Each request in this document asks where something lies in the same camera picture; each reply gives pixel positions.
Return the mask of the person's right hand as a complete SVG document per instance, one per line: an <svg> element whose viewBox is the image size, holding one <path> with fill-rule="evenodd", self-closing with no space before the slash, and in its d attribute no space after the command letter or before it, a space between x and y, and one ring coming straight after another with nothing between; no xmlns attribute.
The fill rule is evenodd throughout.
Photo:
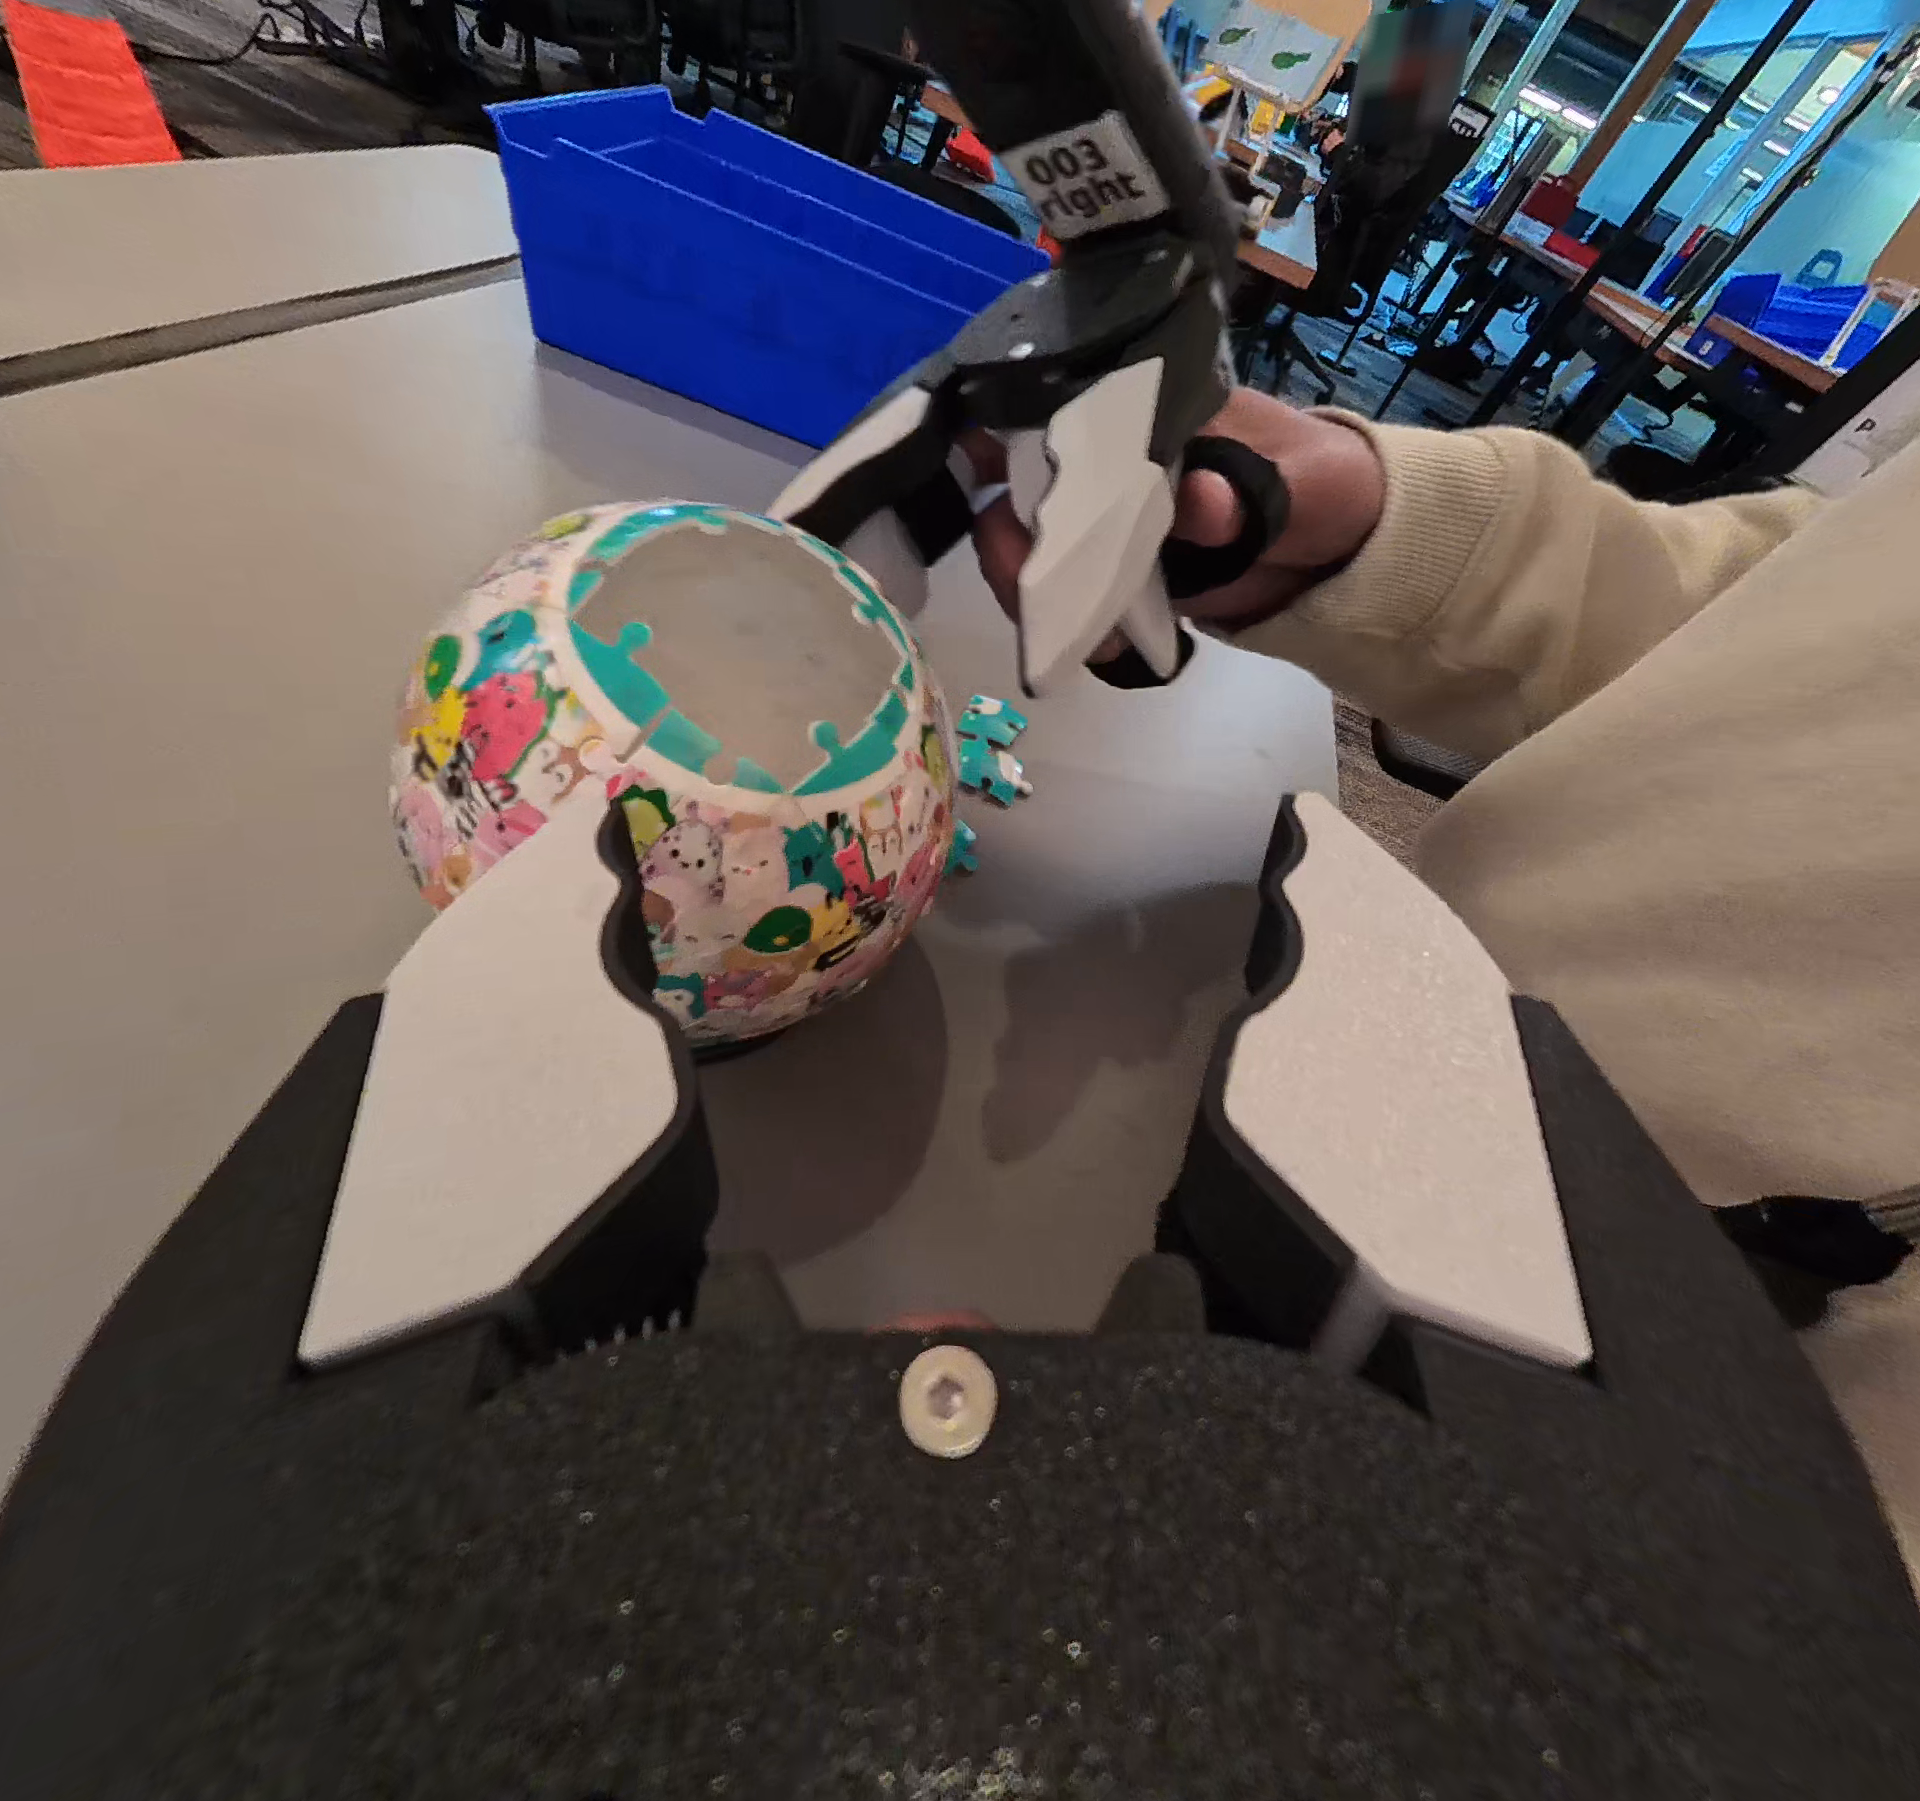
<svg viewBox="0 0 1920 1801"><path fill-rule="evenodd" d="M1364 435L1263 397L1234 391L1204 432L1265 457L1288 493L1288 518L1263 556L1228 586L1199 593L1180 613L1195 626L1224 634L1282 613L1332 569L1352 562L1379 523L1383 470ZM1005 448L987 430L960 438L970 464L973 493L1009 487ZM1244 527L1242 502L1216 471L1188 470L1174 502L1174 538L1220 547ZM974 507L973 551L987 589L1003 616L1020 621L1020 567L1029 536L1007 495Z"/></svg>

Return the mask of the colourful puzzle ball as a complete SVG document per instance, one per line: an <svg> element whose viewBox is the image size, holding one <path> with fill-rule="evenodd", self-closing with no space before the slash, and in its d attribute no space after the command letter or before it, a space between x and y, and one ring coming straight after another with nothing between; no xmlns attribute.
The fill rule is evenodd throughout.
<svg viewBox="0 0 1920 1801"><path fill-rule="evenodd" d="M703 500L515 542L424 635L389 809L434 908L569 803L623 819L654 995L697 1048L851 997L957 839L955 733L906 617L838 547Z"/></svg>

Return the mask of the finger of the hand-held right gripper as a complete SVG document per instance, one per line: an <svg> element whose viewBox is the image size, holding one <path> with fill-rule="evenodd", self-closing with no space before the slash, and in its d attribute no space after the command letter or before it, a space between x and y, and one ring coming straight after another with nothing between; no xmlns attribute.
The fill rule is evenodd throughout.
<svg viewBox="0 0 1920 1801"><path fill-rule="evenodd" d="M1020 684L1042 699L1115 634L1153 680L1180 668L1160 548L1174 481L1146 448L1163 361L1099 377L1038 430L1005 437L1007 490L1031 548L1019 573Z"/></svg>
<svg viewBox="0 0 1920 1801"><path fill-rule="evenodd" d="M936 397L903 384L799 470L768 519L838 548L900 616L917 619L931 572L973 531L973 493L951 466L953 446Z"/></svg>

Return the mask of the blue plastic bin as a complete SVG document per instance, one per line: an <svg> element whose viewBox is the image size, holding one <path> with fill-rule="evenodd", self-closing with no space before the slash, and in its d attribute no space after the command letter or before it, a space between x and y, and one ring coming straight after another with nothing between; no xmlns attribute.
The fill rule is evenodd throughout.
<svg viewBox="0 0 1920 1801"><path fill-rule="evenodd" d="M824 446L1042 249L662 85L488 109L533 337Z"/></svg>

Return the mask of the long wooden workbench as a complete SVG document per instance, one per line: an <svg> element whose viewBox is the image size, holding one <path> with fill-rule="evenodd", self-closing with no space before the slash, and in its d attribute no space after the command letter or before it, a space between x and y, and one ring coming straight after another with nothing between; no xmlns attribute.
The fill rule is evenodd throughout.
<svg viewBox="0 0 1920 1801"><path fill-rule="evenodd" d="M1273 188L1244 180L1244 168L1225 168L1228 217L1239 228L1237 259L1242 268L1286 289L1305 291L1317 275L1317 231L1314 188Z"/></svg>

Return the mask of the person's right forearm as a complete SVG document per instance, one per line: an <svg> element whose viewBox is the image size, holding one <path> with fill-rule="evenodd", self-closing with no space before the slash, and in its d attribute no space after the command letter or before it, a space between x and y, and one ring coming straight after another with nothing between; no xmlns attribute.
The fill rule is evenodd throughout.
<svg viewBox="0 0 1920 1801"><path fill-rule="evenodd" d="M1332 412L1295 429L1280 455L1288 536L1307 536L1305 440L1364 455L1377 513L1280 612L1228 635L1478 762L1613 684L1824 507L1795 487L1642 500L1511 427L1433 432Z"/></svg>

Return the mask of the orange traffic cone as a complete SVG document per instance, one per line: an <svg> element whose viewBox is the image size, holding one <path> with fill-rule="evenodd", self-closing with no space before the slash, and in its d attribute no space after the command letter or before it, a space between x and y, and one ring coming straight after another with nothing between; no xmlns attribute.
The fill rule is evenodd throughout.
<svg viewBox="0 0 1920 1801"><path fill-rule="evenodd" d="M2 0L4 44L42 167L181 160L108 0Z"/></svg>

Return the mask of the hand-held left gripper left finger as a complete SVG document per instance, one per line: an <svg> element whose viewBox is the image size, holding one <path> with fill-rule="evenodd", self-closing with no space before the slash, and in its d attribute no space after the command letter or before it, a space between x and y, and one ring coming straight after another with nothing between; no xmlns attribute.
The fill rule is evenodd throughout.
<svg viewBox="0 0 1920 1801"><path fill-rule="evenodd" d="M654 980L605 801L560 805L420 932L380 995L306 1370L476 1319L556 1355L692 1319L718 1169Z"/></svg>

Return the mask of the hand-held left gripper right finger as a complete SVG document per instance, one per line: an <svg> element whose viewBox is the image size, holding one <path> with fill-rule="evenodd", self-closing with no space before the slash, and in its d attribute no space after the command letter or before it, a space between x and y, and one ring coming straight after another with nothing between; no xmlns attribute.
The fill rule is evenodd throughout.
<svg viewBox="0 0 1920 1801"><path fill-rule="evenodd" d="M1554 1373L1593 1349L1512 993L1329 801L1286 795L1244 993L1163 1240L1225 1333L1356 1373L1426 1328Z"/></svg>

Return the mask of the tan board green shapes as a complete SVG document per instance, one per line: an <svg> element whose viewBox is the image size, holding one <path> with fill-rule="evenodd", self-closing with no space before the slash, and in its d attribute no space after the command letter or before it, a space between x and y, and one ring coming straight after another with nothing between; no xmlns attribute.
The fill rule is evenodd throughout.
<svg viewBox="0 0 1920 1801"><path fill-rule="evenodd" d="M1374 13L1374 0L1237 0L1199 60L1275 109L1310 109Z"/></svg>

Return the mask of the row of blue storage bins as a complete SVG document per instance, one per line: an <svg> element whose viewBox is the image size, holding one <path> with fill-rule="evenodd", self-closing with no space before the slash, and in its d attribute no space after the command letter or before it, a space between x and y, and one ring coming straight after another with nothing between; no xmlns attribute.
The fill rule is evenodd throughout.
<svg viewBox="0 0 1920 1801"><path fill-rule="evenodd" d="M1851 370L1900 321L1891 300L1861 285L1801 287L1776 272L1726 278L1703 321L1737 325L1834 374Z"/></svg>

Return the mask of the black badge reel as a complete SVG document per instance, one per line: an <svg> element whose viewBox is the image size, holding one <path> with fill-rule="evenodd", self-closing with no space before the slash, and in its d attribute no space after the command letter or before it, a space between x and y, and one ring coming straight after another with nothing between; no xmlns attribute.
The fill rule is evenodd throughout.
<svg viewBox="0 0 1920 1801"><path fill-rule="evenodd" d="M1880 1286L1916 1254L1918 1187L1869 1199L1773 1195L1713 1217L1789 1330L1803 1333L1838 1293Z"/></svg>

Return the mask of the black office chair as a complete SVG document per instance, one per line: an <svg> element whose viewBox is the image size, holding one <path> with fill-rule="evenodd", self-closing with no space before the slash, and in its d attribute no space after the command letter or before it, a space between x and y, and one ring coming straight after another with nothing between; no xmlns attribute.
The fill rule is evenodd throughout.
<svg viewBox="0 0 1920 1801"><path fill-rule="evenodd" d="M1261 275L1237 347L1242 381L1302 405L1379 388L1412 352L1443 239L1420 219L1393 249L1364 248L1340 275L1321 259L1314 287Z"/></svg>

